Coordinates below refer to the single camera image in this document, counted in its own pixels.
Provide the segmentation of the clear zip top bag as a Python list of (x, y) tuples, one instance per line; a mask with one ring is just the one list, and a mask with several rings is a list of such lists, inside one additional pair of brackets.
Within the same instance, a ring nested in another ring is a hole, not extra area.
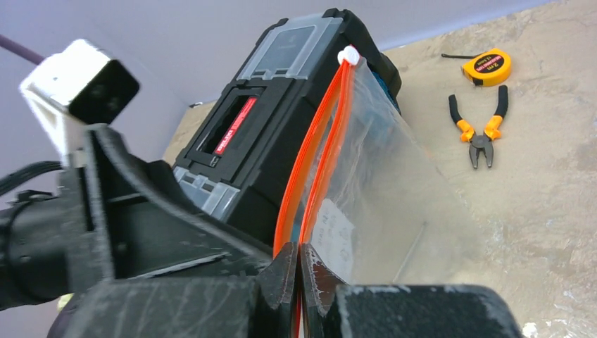
[(291, 170), (275, 232), (311, 245), (350, 285), (462, 284), (470, 214), (356, 48), (334, 75)]

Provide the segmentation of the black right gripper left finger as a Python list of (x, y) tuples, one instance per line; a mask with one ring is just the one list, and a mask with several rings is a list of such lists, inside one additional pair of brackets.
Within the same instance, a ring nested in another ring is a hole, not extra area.
[(299, 247), (255, 277), (103, 282), (81, 299), (64, 337), (296, 337)]

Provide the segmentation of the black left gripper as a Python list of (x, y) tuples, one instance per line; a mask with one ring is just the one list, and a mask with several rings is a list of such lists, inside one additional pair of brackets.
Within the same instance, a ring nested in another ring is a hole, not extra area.
[(26, 190), (1, 212), (1, 308), (83, 294), (108, 280), (257, 275), (270, 249), (195, 207), (162, 160), (130, 154), (107, 125), (84, 131), (56, 194)]

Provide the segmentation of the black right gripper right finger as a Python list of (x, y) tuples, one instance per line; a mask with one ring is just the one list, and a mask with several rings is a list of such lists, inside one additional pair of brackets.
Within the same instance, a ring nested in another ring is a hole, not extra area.
[(471, 284), (350, 285), (300, 247), (307, 337), (521, 337), (507, 303)]

